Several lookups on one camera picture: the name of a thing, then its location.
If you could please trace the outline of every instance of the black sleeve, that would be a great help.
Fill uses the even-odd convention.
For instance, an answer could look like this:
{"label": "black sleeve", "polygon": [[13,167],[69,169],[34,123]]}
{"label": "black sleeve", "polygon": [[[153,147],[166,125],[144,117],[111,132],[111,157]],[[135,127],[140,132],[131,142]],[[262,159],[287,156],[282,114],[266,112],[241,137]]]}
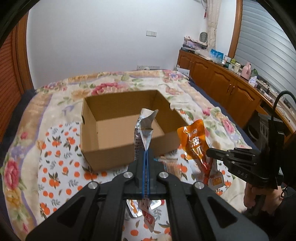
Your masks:
{"label": "black sleeve", "polygon": [[285,196],[288,198],[283,199],[273,215],[261,211],[257,217],[253,217],[245,213],[272,241],[296,240],[296,192],[287,188]]}

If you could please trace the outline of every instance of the cabinet handle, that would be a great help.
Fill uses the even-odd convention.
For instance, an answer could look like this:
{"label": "cabinet handle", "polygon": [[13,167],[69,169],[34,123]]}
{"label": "cabinet handle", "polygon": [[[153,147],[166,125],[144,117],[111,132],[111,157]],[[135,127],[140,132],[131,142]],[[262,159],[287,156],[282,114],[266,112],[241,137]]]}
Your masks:
{"label": "cabinet handle", "polygon": [[232,90],[231,90],[230,94],[232,94],[232,92],[233,92],[234,88],[235,88],[235,86],[233,86],[233,87],[232,87]]}
{"label": "cabinet handle", "polygon": [[228,93],[228,91],[229,91],[230,86],[231,86],[231,84],[228,86],[227,93]]}

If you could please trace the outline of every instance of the bed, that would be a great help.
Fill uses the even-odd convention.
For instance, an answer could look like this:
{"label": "bed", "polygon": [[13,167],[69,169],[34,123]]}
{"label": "bed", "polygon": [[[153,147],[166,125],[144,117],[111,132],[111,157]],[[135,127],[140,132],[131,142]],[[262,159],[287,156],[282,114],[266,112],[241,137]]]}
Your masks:
{"label": "bed", "polygon": [[[127,168],[99,173],[89,171],[79,147],[82,99],[89,95],[147,89],[158,89],[188,124],[203,119],[210,146],[223,150],[254,147],[218,103],[178,72],[101,72],[50,83],[38,89],[35,96],[31,93],[26,97],[27,102],[32,98],[27,106],[25,102],[20,102],[26,109],[15,137],[9,135],[12,142],[1,169],[6,201],[4,203],[1,199],[1,209],[21,240],[25,240],[30,230],[90,180],[107,182]],[[64,143],[72,146],[71,153]],[[193,183],[194,167],[184,159],[181,149],[176,155],[182,170],[182,181]],[[217,190],[217,194],[242,211],[245,183],[233,177],[222,162],[218,163],[218,168],[223,173],[225,186]],[[123,239],[145,240],[168,236],[165,202],[156,212],[157,225],[152,234],[144,226],[143,217],[137,220],[126,215]]]}

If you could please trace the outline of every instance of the human hand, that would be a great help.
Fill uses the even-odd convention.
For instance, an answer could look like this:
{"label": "human hand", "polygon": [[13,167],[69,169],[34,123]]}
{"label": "human hand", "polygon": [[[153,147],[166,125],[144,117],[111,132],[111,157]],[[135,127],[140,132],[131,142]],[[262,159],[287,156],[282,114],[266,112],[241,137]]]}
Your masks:
{"label": "human hand", "polygon": [[262,211],[266,211],[268,214],[272,214],[276,208],[281,204],[283,198],[281,198],[282,189],[278,186],[278,189],[263,189],[253,187],[251,184],[246,183],[246,188],[244,190],[244,205],[247,208],[252,208],[255,206],[256,195],[266,195]]}

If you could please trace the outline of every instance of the orange snack package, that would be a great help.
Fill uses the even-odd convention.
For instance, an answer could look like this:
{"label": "orange snack package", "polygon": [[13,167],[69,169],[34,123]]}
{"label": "orange snack package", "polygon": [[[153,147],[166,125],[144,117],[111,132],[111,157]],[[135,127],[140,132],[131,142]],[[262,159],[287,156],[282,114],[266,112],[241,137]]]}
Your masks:
{"label": "orange snack package", "polygon": [[206,156],[209,146],[205,138],[205,127],[202,120],[197,120],[189,126],[177,130],[187,160],[194,160],[204,174],[202,182],[215,190],[224,185],[221,172],[217,170],[217,160]]}

